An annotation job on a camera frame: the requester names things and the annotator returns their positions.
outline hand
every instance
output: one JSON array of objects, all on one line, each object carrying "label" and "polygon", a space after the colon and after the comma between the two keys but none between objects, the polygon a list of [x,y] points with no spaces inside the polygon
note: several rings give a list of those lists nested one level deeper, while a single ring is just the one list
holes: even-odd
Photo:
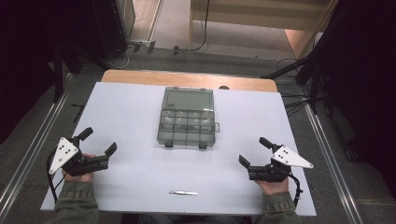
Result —
[{"label": "hand", "polygon": [[262,188],[262,191],[267,194],[276,194],[289,192],[289,179],[286,178],[283,182],[267,182],[262,180],[255,180],[255,182]]},{"label": "hand", "polygon": [[[84,157],[95,157],[94,155],[91,154],[82,154]],[[75,182],[92,182],[93,179],[93,173],[85,174],[85,175],[76,175],[72,176],[70,174],[64,175],[64,181],[75,181]]]}]

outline black cable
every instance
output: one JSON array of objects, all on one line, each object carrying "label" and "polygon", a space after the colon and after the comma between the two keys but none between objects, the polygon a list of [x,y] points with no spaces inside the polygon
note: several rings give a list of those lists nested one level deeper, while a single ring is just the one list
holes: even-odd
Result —
[{"label": "black cable", "polygon": [[297,185],[296,195],[294,196],[294,205],[297,207],[297,203],[298,203],[298,201],[300,200],[300,194],[303,193],[304,191],[301,190],[301,188],[300,188],[300,181],[297,179],[297,177],[295,177],[295,176],[293,175],[292,172],[290,172],[290,173],[288,174],[288,176],[291,177],[291,178],[294,180],[294,183],[296,183],[296,185]]},{"label": "black cable", "polygon": [[276,63],[276,70],[277,71],[279,71],[279,64],[281,63],[281,62],[283,62],[283,61],[286,61],[286,60],[294,60],[294,61],[296,61],[297,62],[297,59],[293,59],[293,58],[285,58],[285,59],[282,59],[282,60],[280,60],[279,62],[277,62]]},{"label": "black cable", "polygon": [[196,49],[164,49],[164,50],[170,50],[170,51],[178,51],[178,52],[194,52],[199,50],[205,43],[206,43],[206,37],[207,37],[207,15],[209,14],[209,3],[210,0],[207,0],[207,6],[206,6],[206,15],[205,15],[205,30],[204,30],[204,41],[202,42],[202,45]]},{"label": "black cable", "polygon": [[64,181],[64,178],[66,177],[67,173],[64,172],[64,177],[62,177],[61,181],[59,181],[59,183],[55,186],[55,189],[57,189],[59,187],[59,185],[62,183],[62,181]]},{"label": "black cable", "polygon": [[283,91],[280,91],[279,93],[282,97],[308,97],[307,95],[301,95],[301,94],[299,95],[299,94],[287,93]]},{"label": "black cable", "polygon": [[308,102],[309,102],[309,100],[297,101],[297,102],[293,102],[293,103],[290,103],[290,104],[286,104],[285,107],[289,107],[289,106],[293,106],[293,105],[306,104]]},{"label": "black cable", "polygon": [[295,109],[295,108],[297,108],[297,106],[294,107],[294,108],[292,109],[292,110],[294,110],[294,111],[291,112],[290,114],[288,114],[288,118],[289,118],[291,115],[293,115],[293,114],[299,112],[301,109],[303,109],[303,108],[305,107],[305,105],[306,105],[306,104],[301,105],[297,110]]},{"label": "black cable", "polygon": [[207,0],[206,16],[205,16],[205,38],[204,38],[204,41],[202,42],[202,45],[199,48],[191,49],[189,51],[196,51],[196,50],[200,49],[206,42],[206,36],[207,36],[207,15],[209,14],[209,3],[210,3],[210,0]]},{"label": "black cable", "polygon": [[49,171],[50,171],[50,162],[51,162],[53,156],[55,155],[55,152],[56,152],[56,148],[53,149],[53,150],[51,151],[51,153],[49,154],[49,156],[47,157],[47,163],[46,163],[46,169],[47,169],[47,170],[46,170],[46,174],[47,174],[47,179],[48,179],[48,181],[49,181],[49,188],[50,188],[50,191],[52,192],[53,199],[54,199],[54,201],[56,202],[56,201],[58,201],[58,197],[57,197],[57,195],[56,195],[55,187],[53,187],[52,176],[51,176],[50,173],[49,173]]}]

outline cable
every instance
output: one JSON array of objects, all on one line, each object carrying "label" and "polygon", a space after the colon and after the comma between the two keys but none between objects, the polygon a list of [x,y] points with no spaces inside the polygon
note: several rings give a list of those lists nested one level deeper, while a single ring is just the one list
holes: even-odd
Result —
[{"label": "cable", "polygon": [[116,66],[115,64],[113,64],[113,63],[111,63],[111,62],[107,62],[107,63],[109,63],[111,66],[113,66],[113,67],[115,67],[115,68],[124,68],[124,67],[126,67],[126,66],[129,64],[128,51],[129,51],[130,49],[134,49],[134,46],[128,48],[128,49],[125,51],[125,55],[126,55],[126,58],[127,58],[127,62],[126,62],[125,65],[123,65],[123,66]]},{"label": "cable", "polygon": [[294,111],[292,111],[291,113],[290,113],[290,111],[288,111],[288,112],[287,112],[287,113],[289,113],[289,114],[288,114],[288,118],[289,118],[291,115],[293,115],[293,114],[299,112],[301,109],[303,109],[303,108],[305,107],[305,105],[306,105],[306,103],[303,104],[303,105],[301,105],[298,109],[296,109],[297,106],[295,106],[293,109],[290,110],[290,111],[294,110]]},{"label": "cable", "polygon": [[140,13],[140,12],[138,12],[138,11],[135,11],[134,14],[136,14],[136,13],[140,15],[140,18],[139,18],[138,20],[137,20],[137,19],[134,19],[134,22],[141,21],[142,18],[143,18],[142,13]]},{"label": "cable", "polygon": [[286,111],[286,112],[289,113],[289,112],[293,111],[295,108],[297,108],[298,106],[300,106],[300,105],[306,105],[307,103],[308,103],[308,102],[299,102],[299,103],[296,103],[295,105],[287,106],[287,107],[292,107],[292,109],[289,109],[289,110]]},{"label": "cable", "polygon": [[292,94],[292,93],[287,93],[287,92],[279,92],[282,97],[307,97],[307,95],[298,95],[298,94]]},{"label": "cable", "polygon": [[297,177],[295,177],[292,172],[290,172],[288,176],[291,177],[297,185],[296,195],[294,196],[294,205],[297,207],[297,203],[300,200],[300,193],[303,193],[303,191],[300,188],[300,181]]},{"label": "cable", "polygon": [[50,171],[50,161],[52,160],[53,156],[55,155],[56,152],[56,148],[53,149],[51,151],[51,153],[49,154],[49,156],[47,157],[47,163],[46,163],[46,174],[47,174],[47,179],[49,181],[49,188],[50,191],[52,192],[52,196],[54,201],[58,201],[58,196],[56,195],[56,191],[55,191],[55,187],[53,187],[53,183],[52,183],[52,176],[50,175],[49,171]]},{"label": "cable", "polygon": [[204,29],[204,27],[203,27],[203,25],[202,25],[202,21],[201,21],[201,27],[202,27],[202,29],[203,29],[203,31],[204,31],[205,38],[204,38],[204,41],[203,41],[203,43],[201,44],[200,47],[198,47],[198,48],[196,48],[196,49],[162,49],[162,48],[155,48],[155,49],[170,50],[170,51],[173,51],[173,52],[175,52],[175,51],[177,51],[177,52],[195,52],[195,51],[201,49],[201,47],[202,47],[204,44],[207,44],[207,43],[206,43],[206,38],[207,38],[207,16],[208,16],[208,14],[209,14],[209,4],[210,4],[210,0],[207,0],[206,15],[205,15],[205,29]]},{"label": "cable", "polygon": [[206,31],[207,31],[206,23],[207,23],[207,14],[208,14],[208,13],[209,13],[209,7],[206,8],[206,17],[205,17],[205,26],[204,26],[203,20],[202,20],[203,11],[201,10],[201,19],[200,19],[200,22],[201,22],[201,29],[202,29],[202,32],[204,32],[204,34],[205,34],[204,43],[207,45],[207,48],[206,48],[205,50],[203,50],[203,52],[205,52],[205,51],[207,51],[207,50],[209,49],[209,44],[206,43]]},{"label": "cable", "polygon": [[297,61],[297,59],[293,59],[293,58],[285,58],[285,59],[282,59],[282,60],[280,60],[279,62],[276,63],[276,70],[277,70],[277,71],[279,71],[279,64],[280,64],[281,62],[283,62],[283,61],[286,61],[286,60],[294,60],[294,61]]},{"label": "cable", "polygon": [[64,178],[66,177],[67,173],[64,172],[64,177],[62,177],[61,181],[59,181],[59,183],[55,186],[55,189],[57,189],[59,187],[59,185],[61,185],[62,181],[64,181]]},{"label": "cable", "polygon": [[308,102],[309,102],[309,100],[297,101],[297,102],[293,102],[293,103],[290,103],[290,104],[286,104],[285,107],[294,106],[294,105],[306,104],[306,103],[308,103]]}]

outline sleeve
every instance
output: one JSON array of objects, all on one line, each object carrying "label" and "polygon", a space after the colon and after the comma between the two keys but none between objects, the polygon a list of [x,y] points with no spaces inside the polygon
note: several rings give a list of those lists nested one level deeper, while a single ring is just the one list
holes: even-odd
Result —
[{"label": "sleeve", "polygon": [[57,217],[46,224],[98,223],[98,204],[93,195],[93,184],[64,182],[55,211]]},{"label": "sleeve", "polygon": [[262,195],[262,216],[253,218],[253,223],[301,223],[295,213],[296,207],[288,192]]}]

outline clear plastic box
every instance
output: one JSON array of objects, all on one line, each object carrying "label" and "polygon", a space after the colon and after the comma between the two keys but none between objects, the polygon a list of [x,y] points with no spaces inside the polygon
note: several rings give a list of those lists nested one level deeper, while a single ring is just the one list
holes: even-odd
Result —
[{"label": "clear plastic box", "polygon": [[167,87],[163,97],[157,140],[160,145],[166,147],[213,147],[213,91]]}]

